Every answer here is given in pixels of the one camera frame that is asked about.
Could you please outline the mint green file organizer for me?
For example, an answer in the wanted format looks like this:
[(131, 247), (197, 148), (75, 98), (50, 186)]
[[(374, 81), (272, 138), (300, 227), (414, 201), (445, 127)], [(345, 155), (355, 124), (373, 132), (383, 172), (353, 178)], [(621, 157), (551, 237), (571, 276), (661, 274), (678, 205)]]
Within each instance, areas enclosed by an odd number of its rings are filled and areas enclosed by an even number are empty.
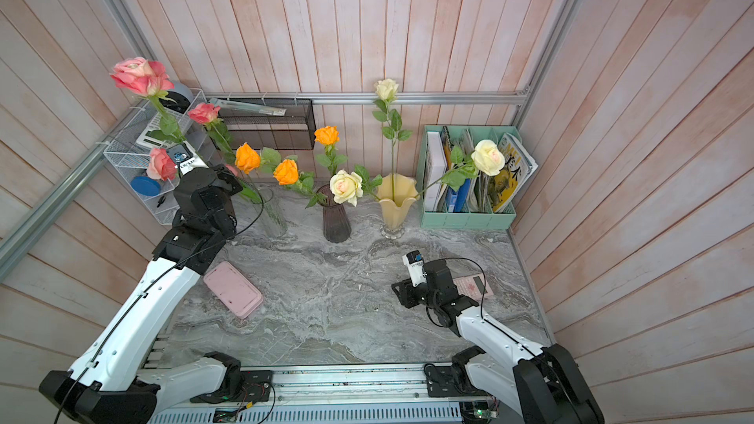
[[(421, 135), (421, 143), (418, 150), (418, 163), (416, 168), (416, 186), (423, 188), (425, 185), (425, 169), (427, 159), (427, 133), (441, 131), (442, 126), (425, 126)], [(520, 132), (512, 126), (449, 126), (449, 132), (452, 137), (458, 137), (463, 130), (469, 130), (475, 139), (481, 137), (492, 137), (498, 141), (503, 135), (514, 135), (520, 139)], [(420, 200), (415, 206), (419, 213), (420, 226), (423, 229), (451, 229), (451, 230), (481, 230), (481, 231), (506, 231), (514, 220), (516, 220), (516, 210), (510, 202), (505, 209), (500, 212), (486, 211), (482, 213), (474, 212), (428, 212), (425, 213), (424, 202)]]

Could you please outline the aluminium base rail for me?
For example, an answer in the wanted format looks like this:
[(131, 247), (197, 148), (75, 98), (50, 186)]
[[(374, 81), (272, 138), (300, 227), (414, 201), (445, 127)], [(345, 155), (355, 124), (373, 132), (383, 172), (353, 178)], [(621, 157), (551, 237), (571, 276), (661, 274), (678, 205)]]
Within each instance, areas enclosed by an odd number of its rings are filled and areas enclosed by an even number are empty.
[[(336, 400), (340, 396), (374, 398), (379, 394), (406, 396), (426, 385), (423, 366), (294, 367), (273, 371), (270, 402), (282, 394), (302, 393), (310, 398)], [(163, 372), (168, 369), (143, 369)]]

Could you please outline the pink rose bud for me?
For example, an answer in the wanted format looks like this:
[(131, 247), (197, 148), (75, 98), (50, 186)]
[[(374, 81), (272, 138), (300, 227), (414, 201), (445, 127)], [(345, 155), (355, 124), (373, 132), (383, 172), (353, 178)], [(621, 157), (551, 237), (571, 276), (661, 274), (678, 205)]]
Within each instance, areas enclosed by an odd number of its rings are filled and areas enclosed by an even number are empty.
[(257, 186), (248, 176), (244, 175), (237, 167), (230, 164), (227, 164), (226, 166), (238, 177), (239, 181), (243, 185), (243, 191), (239, 193), (239, 197), (245, 200), (245, 202), (249, 203), (254, 208), (258, 220), (260, 215), (258, 209), (255, 206), (255, 202), (259, 202), (260, 200), (258, 194), (259, 186)]

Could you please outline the white book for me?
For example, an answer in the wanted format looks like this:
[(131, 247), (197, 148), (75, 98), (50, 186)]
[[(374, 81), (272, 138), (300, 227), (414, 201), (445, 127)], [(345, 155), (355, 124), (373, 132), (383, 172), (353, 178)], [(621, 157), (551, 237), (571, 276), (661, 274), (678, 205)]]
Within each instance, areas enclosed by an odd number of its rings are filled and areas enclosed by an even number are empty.
[(441, 133), (428, 132), (426, 135), (424, 209), (434, 212), (443, 190), (443, 184), (439, 180), (445, 175), (448, 165)]

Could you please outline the yellow ruffled vase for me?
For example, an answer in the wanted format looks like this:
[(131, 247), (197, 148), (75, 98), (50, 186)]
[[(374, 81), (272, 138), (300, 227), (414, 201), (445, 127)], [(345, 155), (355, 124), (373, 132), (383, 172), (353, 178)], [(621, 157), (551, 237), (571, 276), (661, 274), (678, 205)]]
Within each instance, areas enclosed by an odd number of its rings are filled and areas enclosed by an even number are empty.
[(419, 198), (416, 179), (390, 174), (377, 188), (377, 196), (383, 216), (382, 235), (387, 239), (400, 239), (408, 212)]

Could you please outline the blue folder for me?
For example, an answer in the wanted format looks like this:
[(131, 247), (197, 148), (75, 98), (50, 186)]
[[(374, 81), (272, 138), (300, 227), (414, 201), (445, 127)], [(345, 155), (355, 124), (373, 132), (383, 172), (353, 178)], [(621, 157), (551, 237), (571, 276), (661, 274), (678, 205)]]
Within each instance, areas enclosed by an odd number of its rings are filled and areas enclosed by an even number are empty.
[(446, 195), (446, 211), (448, 213), (459, 213), (463, 211), (467, 197), (469, 196), (471, 180), (467, 179), (458, 190), (449, 188)]

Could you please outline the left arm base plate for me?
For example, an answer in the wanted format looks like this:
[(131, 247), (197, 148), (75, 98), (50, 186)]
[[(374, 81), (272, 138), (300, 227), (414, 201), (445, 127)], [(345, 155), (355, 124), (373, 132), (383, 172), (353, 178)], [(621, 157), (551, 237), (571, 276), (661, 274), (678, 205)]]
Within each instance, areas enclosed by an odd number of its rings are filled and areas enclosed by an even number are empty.
[(221, 387), (210, 394), (190, 399), (192, 404), (239, 404), (268, 402), (272, 388), (272, 370), (231, 370)]

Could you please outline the clear glass vase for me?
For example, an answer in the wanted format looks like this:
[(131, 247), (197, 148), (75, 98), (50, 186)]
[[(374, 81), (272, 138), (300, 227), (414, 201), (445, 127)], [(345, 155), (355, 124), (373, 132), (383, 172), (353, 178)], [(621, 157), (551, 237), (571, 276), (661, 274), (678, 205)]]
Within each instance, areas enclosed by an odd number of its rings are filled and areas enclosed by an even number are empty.
[(288, 224), (280, 209), (275, 192), (271, 188), (267, 188), (267, 186), (260, 186), (258, 194), (260, 200), (259, 202), (255, 202), (255, 206), (259, 211), (260, 217), (257, 220), (257, 224), (269, 238), (278, 239), (284, 237), (288, 232)]

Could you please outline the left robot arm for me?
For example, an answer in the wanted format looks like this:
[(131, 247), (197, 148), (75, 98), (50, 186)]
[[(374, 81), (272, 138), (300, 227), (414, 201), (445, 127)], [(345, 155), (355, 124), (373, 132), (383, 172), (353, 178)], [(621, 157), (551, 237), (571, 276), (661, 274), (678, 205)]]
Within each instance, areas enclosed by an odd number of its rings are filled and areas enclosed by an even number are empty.
[(176, 306), (237, 235), (232, 197), (241, 190), (222, 165), (182, 176), (174, 191), (180, 206), (174, 226), (155, 247), (135, 290), (69, 369), (53, 370), (42, 380), (39, 390), (59, 415), (79, 423), (146, 423), (192, 398), (221, 404), (241, 394), (241, 365), (225, 353), (208, 353), (163, 372), (143, 370)]

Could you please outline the yellow magazine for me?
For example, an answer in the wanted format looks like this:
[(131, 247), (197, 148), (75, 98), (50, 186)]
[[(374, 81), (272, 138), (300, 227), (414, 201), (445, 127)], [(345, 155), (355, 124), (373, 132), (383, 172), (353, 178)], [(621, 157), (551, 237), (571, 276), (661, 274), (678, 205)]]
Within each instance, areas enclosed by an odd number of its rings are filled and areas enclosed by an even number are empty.
[(511, 133), (501, 137), (498, 149), (505, 157), (505, 165), (487, 186), (487, 200), (494, 213), (501, 213), (506, 209), (538, 168), (534, 158)]

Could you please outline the pink case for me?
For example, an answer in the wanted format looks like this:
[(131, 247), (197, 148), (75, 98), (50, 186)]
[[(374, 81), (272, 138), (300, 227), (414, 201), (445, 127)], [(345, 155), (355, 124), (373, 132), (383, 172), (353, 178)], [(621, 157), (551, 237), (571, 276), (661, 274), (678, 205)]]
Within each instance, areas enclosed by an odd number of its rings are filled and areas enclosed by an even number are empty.
[(210, 269), (203, 282), (237, 318), (248, 318), (263, 304), (261, 291), (228, 261)]

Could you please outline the paper strip on basket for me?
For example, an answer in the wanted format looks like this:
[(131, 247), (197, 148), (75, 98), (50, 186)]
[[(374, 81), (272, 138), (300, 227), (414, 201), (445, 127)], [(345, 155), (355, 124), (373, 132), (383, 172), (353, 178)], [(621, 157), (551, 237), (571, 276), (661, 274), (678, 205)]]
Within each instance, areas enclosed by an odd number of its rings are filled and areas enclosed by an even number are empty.
[(213, 106), (220, 107), (221, 109), (242, 111), (256, 115), (266, 115), (275, 117), (284, 117), (287, 113), (285, 108), (272, 107), (263, 104), (241, 102), (238, 100), (219, 99), (212, 98), (209, 102)]

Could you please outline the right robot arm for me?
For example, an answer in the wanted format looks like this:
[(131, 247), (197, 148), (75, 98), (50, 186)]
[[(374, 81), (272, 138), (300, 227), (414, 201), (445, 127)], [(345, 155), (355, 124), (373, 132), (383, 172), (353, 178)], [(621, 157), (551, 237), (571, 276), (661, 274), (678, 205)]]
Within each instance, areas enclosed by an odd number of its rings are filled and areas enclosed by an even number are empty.
[(432, 397), (485, 392), (525, 423), (603, 423), (604, 414), (571, 353), (540, 345), (488, 314), (483, 298), (459, 292), (445, 258), (403, 256), (410, 276), (391, 289), (405, 308), (422, 305), (431, 322), (473, 346), (449, 367), (425, 365)]

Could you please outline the blue lid jar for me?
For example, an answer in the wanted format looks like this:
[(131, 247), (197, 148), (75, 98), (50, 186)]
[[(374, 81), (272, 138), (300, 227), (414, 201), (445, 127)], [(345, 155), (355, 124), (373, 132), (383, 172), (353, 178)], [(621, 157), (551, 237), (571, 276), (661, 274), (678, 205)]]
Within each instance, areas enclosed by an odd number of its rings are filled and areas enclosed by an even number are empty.
[(130, 186), (139, 196), (153, 197), (161, 194), (163, 182), (150, 178), (147, 175), (141, 175), (133, 178)]

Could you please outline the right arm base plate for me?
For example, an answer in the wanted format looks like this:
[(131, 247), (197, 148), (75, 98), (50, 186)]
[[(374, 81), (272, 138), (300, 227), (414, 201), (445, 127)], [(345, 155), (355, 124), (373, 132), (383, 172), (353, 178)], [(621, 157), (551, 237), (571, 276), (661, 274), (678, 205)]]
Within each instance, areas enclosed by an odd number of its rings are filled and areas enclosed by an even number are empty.
[(430, 398), (485, 397), (486, 393), (471, 384), (463, 367), (452, 364), (438, 366), (427, 363), (423, 367), (427, 394)]

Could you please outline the pink rose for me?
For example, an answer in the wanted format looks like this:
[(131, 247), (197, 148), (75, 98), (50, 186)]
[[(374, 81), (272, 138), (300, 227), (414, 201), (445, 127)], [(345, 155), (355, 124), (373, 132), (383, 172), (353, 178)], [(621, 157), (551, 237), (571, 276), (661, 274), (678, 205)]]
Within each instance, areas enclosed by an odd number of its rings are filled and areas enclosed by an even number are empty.
[(194, 109), (188, 111), (188, 116), (206, 130), (220, 152), (223, 164), (235, 166), (236, 150), (239, 147), (233, 147), (233, 137), (231, 137), (227, 125), (220, 118), (219, 112), (220, 107), (213, 106), (210, 103), (200, 103)]
[(149, 165), (146, 175), (155, 181), (172, 181), (176, 178), (178, 169), (176, 163), (168, 155), (165, 148), (153, 148), (149, 152)]
[(165, 141), (183, 143), (186, 140), (178, 121), (162, 104), (163, 100), (169, 100), (168, 93), (174, 88), (163, 64), (143, 57), (132, 58), (116, 64), (110, 78), (117, 88), (129, 90), (153, 105), (160, 116), (159, 131)]

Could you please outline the purple glass vase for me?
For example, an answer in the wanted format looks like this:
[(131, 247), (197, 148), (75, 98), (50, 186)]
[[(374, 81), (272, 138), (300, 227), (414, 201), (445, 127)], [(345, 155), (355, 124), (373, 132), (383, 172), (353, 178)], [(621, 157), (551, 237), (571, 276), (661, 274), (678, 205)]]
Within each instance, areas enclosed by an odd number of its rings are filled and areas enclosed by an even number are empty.
[(323, 235), (330, 243), (343, 243), (351, 237), (351, 223), (342, 204), (335, 202), (329, 186), (321, 186), (320, 206), (323, 210)]

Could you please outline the round grey alarm clock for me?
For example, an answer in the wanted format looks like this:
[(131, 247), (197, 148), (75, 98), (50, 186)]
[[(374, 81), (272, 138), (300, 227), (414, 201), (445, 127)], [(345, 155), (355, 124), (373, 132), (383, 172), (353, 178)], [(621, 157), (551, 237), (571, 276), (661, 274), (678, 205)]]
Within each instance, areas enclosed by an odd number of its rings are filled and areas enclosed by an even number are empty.
[(174, 88), (168, 90), (167, 97), (161, 99), (161, 103), (166, 109), (179, 114), (185, 114), (193, 101), (194, 93), (192, 90), (180, 82), (176, 82)]

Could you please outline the cream rose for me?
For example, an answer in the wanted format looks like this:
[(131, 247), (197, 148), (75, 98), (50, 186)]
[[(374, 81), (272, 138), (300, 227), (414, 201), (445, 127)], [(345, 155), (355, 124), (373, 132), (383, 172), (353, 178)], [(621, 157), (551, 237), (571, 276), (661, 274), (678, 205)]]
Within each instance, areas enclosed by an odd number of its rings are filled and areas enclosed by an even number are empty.
[(371, 196), (379, 200), (378, 190), (383, 178), (381, 175), (370, 176), (369, 170), (364, 166), (355, 165), (355, 170), (348, 173), (340, 170), (330, 179), (330, 192), (337, 204), (348, 203), (357, 206), (363, 196)]
[(450, 170), (423, 188), (420, 192), (422, 196), (428, 188), (436, 185), (459, 190), (466, 180), (475, 178), (479, 173), (489, 177), (497, 176), (505, 166), (506, 159), (494, 141), (483, 139), (469, 154), (465, 154), (459, 145), (454, 146), (451, 150), (451, 163)]
[(400, 85), (393, 79), (379, 80), (374, 85), (376, 99), (373, 103), (376, 109), (372, 112), (372, 115), (381, 124), (382, 137), (388, 141), (390, 149), (390, 174), (398, 174), (398, 143), (407, 141), (412, 136), (412, 131), (404, 128), (402, 115), (394, 106), (398, 97), (399, 87)]

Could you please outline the white desk calculator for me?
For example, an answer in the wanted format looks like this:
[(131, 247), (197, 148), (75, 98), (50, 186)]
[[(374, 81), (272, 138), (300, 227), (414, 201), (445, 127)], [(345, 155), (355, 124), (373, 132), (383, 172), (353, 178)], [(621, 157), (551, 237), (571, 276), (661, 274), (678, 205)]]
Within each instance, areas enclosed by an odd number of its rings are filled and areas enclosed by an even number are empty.
[[(179, 130), (185, 137), (188, 134), (190, 127), (192, 127), (192, 120), (185, 114), (180, 114), (172, 110), (167, 110), (167, 114), (173, 116), (178, 125)], [(173, 141), (171, 137), (165, 135), (160, 127), (161, 115), (156, 113), (146, 124), (145, 128), (137, 134), (135, 144), (145, 149), (153, 148), (169, 148), (176, 145), (176, 141)]]

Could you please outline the orange rose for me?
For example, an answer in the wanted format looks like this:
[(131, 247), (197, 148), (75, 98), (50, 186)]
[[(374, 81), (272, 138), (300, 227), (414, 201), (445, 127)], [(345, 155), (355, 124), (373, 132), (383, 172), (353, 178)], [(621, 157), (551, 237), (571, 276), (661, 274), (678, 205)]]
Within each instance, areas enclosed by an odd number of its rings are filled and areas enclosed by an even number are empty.
[(261, 151), (256, 151), (245, 143), (236, 150), (235, 167), (245, 175), (261, 171), (273, 176), (275, 168), (287, 158), (294, 159), (292, 156), (284, 158), (279, 151), (272, 148), (264, 147)]
[(301, 196), (308, 199), (307, 208), (314, 205), (325, 206), (327, 203), (327, 197), (324, 194), (320, 194), (314, 188), (314, 176), (310, 172), (302, 172), (298, 168), (298, 163), (294, 159), (284, 159), (274, 170), (273, 177), (278, 184), (290, 190), (296, 192)]
[(314, 132), (315, 141), (319, 143), (323, 152), (315, 155), (317, 163), (325, 168), (330, 176), (335, 176), (348, 162), (348, 157), (337, 149), (340, 133), (337, 127), (327, 126)]

